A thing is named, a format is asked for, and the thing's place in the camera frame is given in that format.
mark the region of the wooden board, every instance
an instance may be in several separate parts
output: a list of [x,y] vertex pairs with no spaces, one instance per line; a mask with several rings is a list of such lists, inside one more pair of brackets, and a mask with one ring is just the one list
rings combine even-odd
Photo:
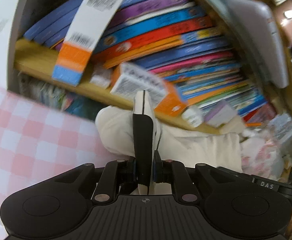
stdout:
[[[112,95],[110,89],[103,89],[89,83],[93,67],[88,64],[80,84],[76,87],[52,79],[52,72],[57,60],[58,52],[40,46],[33,41],[20,39],[16,43],[14,68],[29,76],[65,88],[71,92],[86,96],[106,105],[117,106],[123,109],[132,109],[133,103],[117,95]],[[219,134],[218,130],[206,124],[193,129],[181,117],[170,117],[156,112],[156,117],[162,122],[186,130],[196,130],[204,133]]]

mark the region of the pink checkered tablecloth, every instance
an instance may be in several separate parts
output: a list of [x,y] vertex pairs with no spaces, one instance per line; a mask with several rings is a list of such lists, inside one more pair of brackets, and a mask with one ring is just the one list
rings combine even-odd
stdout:
[[[83,163],[102,167],[108,152],[93,122],[0,88],[0,205],[10,194]],[[0,239],[6,232],[0,220]]]

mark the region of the row of books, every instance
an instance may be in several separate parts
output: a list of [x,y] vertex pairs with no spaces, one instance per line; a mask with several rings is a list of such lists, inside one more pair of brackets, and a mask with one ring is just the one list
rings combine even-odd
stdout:
[[[69,0],[31,27],[29,40],[59,50],[82,0]],[[174,84],[208,113],[226,99],[241,116],[267,104],[241,74],[232,45],[192,0],[124,0],[92,58],[106,69],[132,61]]]

